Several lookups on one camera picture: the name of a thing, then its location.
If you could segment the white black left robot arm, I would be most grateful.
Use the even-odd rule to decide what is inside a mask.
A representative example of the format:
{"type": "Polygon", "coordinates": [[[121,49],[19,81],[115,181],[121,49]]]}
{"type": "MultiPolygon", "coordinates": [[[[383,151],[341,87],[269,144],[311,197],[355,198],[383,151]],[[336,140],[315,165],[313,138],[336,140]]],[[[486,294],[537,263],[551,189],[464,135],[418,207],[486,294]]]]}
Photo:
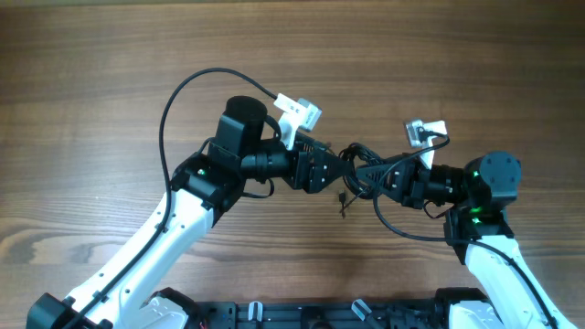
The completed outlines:
{"type": "Polygon", "coordinates": [[[184,295],[156,291],[178,258],[244,195],[248,180],[283,179],[318,193],[350,164],[310,137],[322,111],[308,100],[277,95],[274,120],[252,97],[227,101],[216,134],[175,170],[155,212],[122,248],[64,300],[45,293],[27,314],[28,328],[187,328],[202,317],[184,295]]]}

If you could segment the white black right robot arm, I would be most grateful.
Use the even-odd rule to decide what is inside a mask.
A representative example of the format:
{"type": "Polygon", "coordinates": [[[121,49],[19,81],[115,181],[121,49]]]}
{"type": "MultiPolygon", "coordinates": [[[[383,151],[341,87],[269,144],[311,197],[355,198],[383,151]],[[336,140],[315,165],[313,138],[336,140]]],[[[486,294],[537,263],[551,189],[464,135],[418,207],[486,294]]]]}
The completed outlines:
{"type": "Polygon", "coordinates": [[[511,154],[491,152],[463,168],[425,164],[409,154],[384,164],[360,166],[357,178],[374,197],[387,196],[404,207],[447,205],[441,241],[481,283],[487,301],[447,303],[451,328],[570,328],[527,267],[506,208],[518,196],[521,165],[511,154]]]}

